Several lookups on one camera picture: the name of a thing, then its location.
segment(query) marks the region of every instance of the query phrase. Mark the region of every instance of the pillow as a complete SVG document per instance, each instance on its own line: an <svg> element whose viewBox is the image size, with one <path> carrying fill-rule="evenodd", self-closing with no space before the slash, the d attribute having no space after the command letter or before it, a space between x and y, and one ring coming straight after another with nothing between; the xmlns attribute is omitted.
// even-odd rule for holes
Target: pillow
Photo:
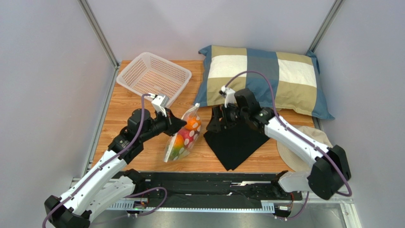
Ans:
<svg viewBox="0 0 405 228"><path fill-rule="evenodd" d="M194 103L201 107L223 104L218 93L230 78L245 70L264 74L271 82L276 107L320 119L335 119L328 112L319 78L317 57L311 51L306 55L263 51L251 48L208 46L199 51L205 55L203 81ZM248 87L262 107L272 107L270 89L258 74L248 73L230 84L235 91Z"/></svg>

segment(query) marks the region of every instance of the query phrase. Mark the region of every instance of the wood surface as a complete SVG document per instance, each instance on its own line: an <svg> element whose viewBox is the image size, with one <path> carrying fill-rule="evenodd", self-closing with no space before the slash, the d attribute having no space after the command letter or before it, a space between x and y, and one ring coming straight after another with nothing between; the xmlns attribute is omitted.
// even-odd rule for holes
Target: wood surface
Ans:
<svg viewBox="0 0 405 228"><path fill-rule="evenodd" d="M174 63L189 69L193 76L186 88L170 107L173 114L181 117L193 104L195 95L203 77L203 62L200 60L173 61ZM123 61L120 70L124 69L130 61ZM94 156L94 161L98 161L120 130L126 126L127 119L131 113L141 107L140 96L130 92L124 87L116 84L109 104L109 108L104 121L100 140ZM151 103L145 100L145 107L152 112ZM202 107L198 112L202 119L202 134L206 132L205 127L211 118L211 108ZM305 125L313 127L310 116L298 114L292 110L283 109L280 111L290 124ZM215 154L207 145L203 135L200 135L191 153L181 160L163 162L164 148L169 136L160 134L157 137L144 143L144 150L125 168L137 171L190 171L190 172L225 172L226 170L219 162ZM281 159L274 139L268 140L255 153L253 153L244 163L233 172L280 172L291 170Z"/></svg>

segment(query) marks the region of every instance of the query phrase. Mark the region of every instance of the plastic bag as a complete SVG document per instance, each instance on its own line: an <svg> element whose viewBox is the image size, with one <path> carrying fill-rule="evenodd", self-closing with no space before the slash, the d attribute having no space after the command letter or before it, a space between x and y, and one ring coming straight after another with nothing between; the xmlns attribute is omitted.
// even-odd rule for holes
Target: plastic bag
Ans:
<svg viewBox="0 0 405 228"><path fill-rule="evenodd" d="M190 154L190 150L193 148L201 132L201 119L197 114L199 107L200 104L196 103L195 106L187 110L182 116L182 120L187 121L187 125L182 127L167 142L164 162L175 161Z"/></svg>

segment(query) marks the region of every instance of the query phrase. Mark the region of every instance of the black cloth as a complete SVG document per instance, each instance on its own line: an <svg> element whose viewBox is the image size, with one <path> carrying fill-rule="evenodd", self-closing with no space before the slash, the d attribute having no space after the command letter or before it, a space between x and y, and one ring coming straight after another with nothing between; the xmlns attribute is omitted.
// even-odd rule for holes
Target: black cloth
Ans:
<svg viewBox="0 0 405 228"><path fill-rule="evenodd" d="M227 171L236 169L269 140L245 123L218 133L206 132L204 138Z"/></svg>

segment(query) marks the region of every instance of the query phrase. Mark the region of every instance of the hat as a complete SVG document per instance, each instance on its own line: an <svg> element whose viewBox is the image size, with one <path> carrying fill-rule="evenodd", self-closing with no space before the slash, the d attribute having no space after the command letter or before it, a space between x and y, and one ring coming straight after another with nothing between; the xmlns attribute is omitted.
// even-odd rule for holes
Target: hat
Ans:
<svg viewBox="0 0 405 228"><path fill-rule="evenodd" d="M320 143L332 147L332 144L330 144L328 137L323 131L308 126L294 126L294 127L297 128L300 132L309 136L311 139L314 139ZM311 170L311 168L307 165L306 162L304 162L293 151L288 149L287 146L278 141L277 141L277 150L279 151L279 154L283 159L283 161L295 172Z"/></svg>

